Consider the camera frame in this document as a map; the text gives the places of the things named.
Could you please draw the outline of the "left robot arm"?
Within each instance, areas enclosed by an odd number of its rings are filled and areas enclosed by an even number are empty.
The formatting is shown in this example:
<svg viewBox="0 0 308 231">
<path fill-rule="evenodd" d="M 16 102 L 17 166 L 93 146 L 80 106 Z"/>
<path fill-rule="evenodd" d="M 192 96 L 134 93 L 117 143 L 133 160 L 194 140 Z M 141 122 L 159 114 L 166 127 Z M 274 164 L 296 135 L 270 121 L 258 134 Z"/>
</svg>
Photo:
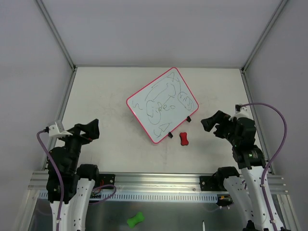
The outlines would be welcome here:
<svg viewBox="0 0 308 231">
<path fill-rule="evenodd" d="M 46 189 L 52 211 L 53 230 L 83 231 L 92 189 L 100 184 L 97 165 L 78 164 L 81 147 L 99 138 L 99 120 L 75 124 L 65 130 L 60 121 L 48 126 L 50 137 L 64 142 L 48 153 Z"/>
</svg>

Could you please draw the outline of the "red whiteboard eraser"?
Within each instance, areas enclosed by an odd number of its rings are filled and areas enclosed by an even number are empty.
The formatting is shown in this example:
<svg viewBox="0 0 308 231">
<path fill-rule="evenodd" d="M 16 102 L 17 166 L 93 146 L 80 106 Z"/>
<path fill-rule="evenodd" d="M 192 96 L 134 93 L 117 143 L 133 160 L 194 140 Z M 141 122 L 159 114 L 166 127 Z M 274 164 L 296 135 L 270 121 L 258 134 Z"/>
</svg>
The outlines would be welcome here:
<svg viewBox="0 0 308 231">
<path fill-rule="evenodd" d="M 187 133 L 186 132 L 181 132 L 179 134 L 179 137 L 180 137 L 180 144 L 181 144 L 181 146 L 189 145 L 189 141 L 188 141 Z"/>
</svg>

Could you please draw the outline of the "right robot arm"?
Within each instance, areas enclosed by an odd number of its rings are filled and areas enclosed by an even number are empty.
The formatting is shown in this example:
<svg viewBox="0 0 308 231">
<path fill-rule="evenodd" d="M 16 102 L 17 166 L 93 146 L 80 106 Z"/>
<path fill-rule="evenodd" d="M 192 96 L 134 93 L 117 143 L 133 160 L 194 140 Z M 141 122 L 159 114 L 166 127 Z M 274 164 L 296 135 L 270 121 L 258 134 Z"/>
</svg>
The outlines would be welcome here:
<svg viewBox="0 0 308 231">
<path fill-rule="evenodd" d="M 245 231 L 283 231 L 270 193 L 264 155 L 255 144 L 256 126 L 247 108 L 237 109 L 233 116 L 217 111 L 201 120 L 205 131 L 215 129 L 216 137 L 232 145 L 238 167 L 220 167 L 213 175 L 216 186 L 226 190 L 237 208 Z"/>
</svg>

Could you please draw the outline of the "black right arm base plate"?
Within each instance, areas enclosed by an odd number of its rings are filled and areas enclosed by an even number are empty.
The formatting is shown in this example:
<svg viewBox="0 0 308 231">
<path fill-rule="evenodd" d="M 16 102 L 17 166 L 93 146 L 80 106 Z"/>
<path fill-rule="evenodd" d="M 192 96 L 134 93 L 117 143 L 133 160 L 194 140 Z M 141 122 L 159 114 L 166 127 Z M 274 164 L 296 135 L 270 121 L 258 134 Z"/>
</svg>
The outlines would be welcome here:
<svg viewBox="0 0 308 231">
<path fill-rule="evenodd" d="M 199 177 L 200 190 L 202 192 L 222 192 L 225 191 L 224 187 L 220 185 L 215 176 L 200 176 Z"/>
</svg>

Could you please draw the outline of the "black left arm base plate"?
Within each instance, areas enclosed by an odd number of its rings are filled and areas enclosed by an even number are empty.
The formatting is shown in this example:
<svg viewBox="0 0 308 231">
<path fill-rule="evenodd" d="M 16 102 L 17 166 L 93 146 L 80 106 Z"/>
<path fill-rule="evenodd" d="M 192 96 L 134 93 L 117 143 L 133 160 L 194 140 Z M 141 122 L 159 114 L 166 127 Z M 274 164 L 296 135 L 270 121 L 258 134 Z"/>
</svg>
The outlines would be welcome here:
<svg viewBox="0 0 308 231">
<path fill-rule="evenodd" d="M 105 185 L 114 185 L 115 178 L 116 178 L 115 174 L 100 173 L 95 181 L 94 188 Z"/>
</svg>

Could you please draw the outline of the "pink framed whiteboard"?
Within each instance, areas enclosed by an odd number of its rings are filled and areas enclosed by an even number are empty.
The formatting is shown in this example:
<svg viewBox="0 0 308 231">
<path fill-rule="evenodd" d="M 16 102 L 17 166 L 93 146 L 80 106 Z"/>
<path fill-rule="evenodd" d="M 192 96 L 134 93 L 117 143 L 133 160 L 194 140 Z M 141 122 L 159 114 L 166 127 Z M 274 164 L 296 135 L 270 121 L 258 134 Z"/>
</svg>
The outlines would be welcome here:
<svg viewBox="0 0 308 231">
<path fill-rule="evenodd" d="M 126 104 L 155 144 L 199 109 L 196 98 L 175 67 L 128 97 Z"/>
</svg>

